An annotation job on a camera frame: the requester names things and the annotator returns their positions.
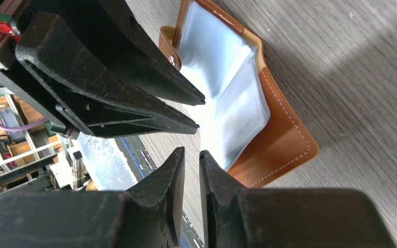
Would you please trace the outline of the brown leather card holder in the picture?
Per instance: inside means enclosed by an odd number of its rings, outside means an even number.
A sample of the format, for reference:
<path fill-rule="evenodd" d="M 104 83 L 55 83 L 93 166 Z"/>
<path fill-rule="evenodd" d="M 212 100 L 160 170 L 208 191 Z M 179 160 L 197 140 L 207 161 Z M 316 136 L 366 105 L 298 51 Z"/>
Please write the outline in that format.
<path fill-rule="evenodd" d="M 263 187 L 313 159 L 315 139 L 274 80 L 262 40 L 212 1 L 181 1 L 159 48 L 206 98 L 189 107 L 200 146 L 244 186 Z"/>

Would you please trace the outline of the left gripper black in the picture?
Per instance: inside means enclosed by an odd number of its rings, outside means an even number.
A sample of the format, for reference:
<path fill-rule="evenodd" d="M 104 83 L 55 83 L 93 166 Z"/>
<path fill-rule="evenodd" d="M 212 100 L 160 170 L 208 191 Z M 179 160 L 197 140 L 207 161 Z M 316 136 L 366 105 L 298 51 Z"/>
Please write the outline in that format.
<path fill-rule="evenodd" d="M 60 4 L 0 1 L 0 87 L 69 139 L 80 132 L 102 138 L 197 132 L 191 118 L 103 65 L 65 20 L 52 14 Z"/>

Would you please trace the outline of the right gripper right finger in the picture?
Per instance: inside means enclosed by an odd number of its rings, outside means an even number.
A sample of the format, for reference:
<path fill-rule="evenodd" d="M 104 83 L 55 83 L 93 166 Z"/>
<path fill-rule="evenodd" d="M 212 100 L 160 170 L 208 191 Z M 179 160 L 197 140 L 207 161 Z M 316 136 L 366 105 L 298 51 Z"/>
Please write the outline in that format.
<path fill-rule="evenodd" d="M 206 247 L 395 247 L 372 200 L 338 188 L 249 189 L 200 152 Z"/>

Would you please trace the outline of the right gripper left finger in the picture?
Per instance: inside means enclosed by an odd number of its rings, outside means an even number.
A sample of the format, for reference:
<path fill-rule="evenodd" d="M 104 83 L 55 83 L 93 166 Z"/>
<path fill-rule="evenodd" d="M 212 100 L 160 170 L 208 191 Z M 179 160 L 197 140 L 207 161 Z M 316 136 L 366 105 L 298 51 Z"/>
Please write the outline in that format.
<path fill-rule="evenodd" d="M 0 197 L 0 247 L 178 247 L 185 149 L 125 191 Z"/>

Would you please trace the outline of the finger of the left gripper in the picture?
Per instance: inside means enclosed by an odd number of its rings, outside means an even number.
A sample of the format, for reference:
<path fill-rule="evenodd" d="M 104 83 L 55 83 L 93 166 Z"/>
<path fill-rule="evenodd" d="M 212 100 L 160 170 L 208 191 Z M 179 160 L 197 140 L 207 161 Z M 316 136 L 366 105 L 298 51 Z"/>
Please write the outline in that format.
<path fill-rule="evenodd" d="M 90 52 L 121 80 L 148 94 L 187 105 L 205 96 L 183 76 L 150 39 L 125 1 L 44 1 L 17 44 L 27 59 L 50 74 L 77 63 L 89 65 Z"/>

